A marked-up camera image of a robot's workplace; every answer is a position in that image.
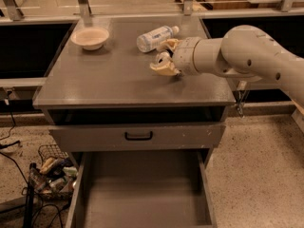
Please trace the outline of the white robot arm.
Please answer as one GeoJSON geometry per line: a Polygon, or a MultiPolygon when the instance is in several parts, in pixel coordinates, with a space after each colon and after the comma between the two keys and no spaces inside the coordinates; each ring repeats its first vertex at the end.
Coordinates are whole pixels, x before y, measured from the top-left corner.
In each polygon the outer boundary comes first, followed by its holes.
{"type": "Polygon", "coordinates": [[[150,68],[162,76],[210,73],[222,78],[273,82],[304,106],[304,59],[260,28],[237,26],[218,39],[168,39],[150,68]]]}

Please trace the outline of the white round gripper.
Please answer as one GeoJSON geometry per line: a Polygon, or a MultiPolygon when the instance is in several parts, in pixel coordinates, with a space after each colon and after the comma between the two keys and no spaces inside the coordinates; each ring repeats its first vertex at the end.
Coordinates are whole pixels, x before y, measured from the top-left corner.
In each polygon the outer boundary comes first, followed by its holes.
{"type": "Polygon", "coordinates": [[[166,39],[161,42],[156,50],[158,52],[170,50],[173,53],[173,63],[162,61],[159,64],[150,64],[150,68],[161,76],[198,75],[194,63],[194,52],[200,37],[188,37],[184,40],[166,39]]]}

